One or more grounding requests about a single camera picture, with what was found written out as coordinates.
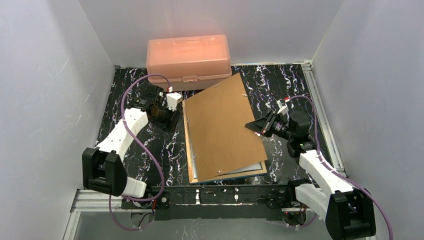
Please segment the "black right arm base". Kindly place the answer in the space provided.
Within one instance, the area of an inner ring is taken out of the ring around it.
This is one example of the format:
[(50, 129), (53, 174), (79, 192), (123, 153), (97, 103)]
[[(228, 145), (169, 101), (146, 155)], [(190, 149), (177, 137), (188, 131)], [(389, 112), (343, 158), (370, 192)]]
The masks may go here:
[(304, 228), (317, 219), (316, 214), (308, 219), (309, 207), (296, 200), (295, 194), (291, 190), (271, 191), (263, 197), (263, 200), (268, 208), (282, 210), (282, 220), (288, 228)]

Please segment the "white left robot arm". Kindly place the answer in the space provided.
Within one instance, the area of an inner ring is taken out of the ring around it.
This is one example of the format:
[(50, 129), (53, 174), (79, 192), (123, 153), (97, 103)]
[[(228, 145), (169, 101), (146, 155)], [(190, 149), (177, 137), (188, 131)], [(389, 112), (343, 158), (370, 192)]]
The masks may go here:
[(94, 148), (82, 153), (83, 186), (86, 189), (109, 194), (142, 198), (147, 184), (129, 177), (123, 166), (124, 156), (134, 137), (148, 124), (163, 131), (172, 131), (181, 112), (177, 109), (183, 97), (178, 92), (165, 92), (150, 85), (146, 91), (130, 100), (110, 134)]

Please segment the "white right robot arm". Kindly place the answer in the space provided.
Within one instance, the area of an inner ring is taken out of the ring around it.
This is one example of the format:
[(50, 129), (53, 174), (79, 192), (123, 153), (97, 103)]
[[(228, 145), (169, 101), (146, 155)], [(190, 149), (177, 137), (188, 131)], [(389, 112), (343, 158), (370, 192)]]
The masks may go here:
[(315, 183), (307, 179), (289, 181), (282, 199), (299, 202), (324, 219), (333, 240), (356, 240), (376, 234), (373, 201), (366, 193), (340, 177), (327, 165), (311, 140), (311, 120), (307, 113), (293, 111), (289, 117), (270, 111), (266, 116), (248, 122), (245, 127), (264, 137), (276, 135), (287, 140), (290, 157), (306, 170)]

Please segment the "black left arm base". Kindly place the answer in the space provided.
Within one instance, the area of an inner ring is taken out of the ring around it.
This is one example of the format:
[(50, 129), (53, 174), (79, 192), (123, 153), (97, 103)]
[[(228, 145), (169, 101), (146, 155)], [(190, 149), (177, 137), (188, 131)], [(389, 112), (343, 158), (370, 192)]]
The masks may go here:
[(130, 219), (135, 228), (143, 229), (155, 220), (159, 210), (170, 207), (171, 194), (164, 191), (158, 198), (151, 201), (133, 201), (124, 197), (121, 207), (131, 209)]

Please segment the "blue wooden picture frame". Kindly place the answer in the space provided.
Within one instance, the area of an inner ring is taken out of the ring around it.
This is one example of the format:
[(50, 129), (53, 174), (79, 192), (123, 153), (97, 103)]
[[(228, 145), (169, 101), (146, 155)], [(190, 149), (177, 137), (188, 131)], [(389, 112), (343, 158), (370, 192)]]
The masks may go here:
[(229, 173), (221, 174), (221, 175), (212, 177), (210, 179), (200, 181), (198, 178), (198, 173), (196, 168), (196, 161), (195, 161), (196, 156), (192, 148), (192, 142), (190, 138), (189, 119), (187, 117), (185, 100), (182, 101), (182, 112), (183, 112), (183, 119), (184, 119), (183, 120), (184, 134), (185, 134), (186, 155), (187, 155), (187, 163), (188, 163), (188, 180), (190, 185), (209, 183), (214, 181), (246, 178), (246, 177), (252, 177), (256, 175), (264, 175), (268, 172), (265, 161), (262, 161), (259, 163), (249, 165), (247, 167), (239, 168)]

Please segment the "brown cardboard backing board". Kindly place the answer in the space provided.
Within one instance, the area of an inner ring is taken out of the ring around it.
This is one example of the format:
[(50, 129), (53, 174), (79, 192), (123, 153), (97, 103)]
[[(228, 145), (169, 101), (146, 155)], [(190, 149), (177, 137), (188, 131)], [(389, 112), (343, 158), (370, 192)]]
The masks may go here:
[(268, 159), (262, 138), (245, 127), (254, 114), (240, 74), (185, 99), (200, 181)]

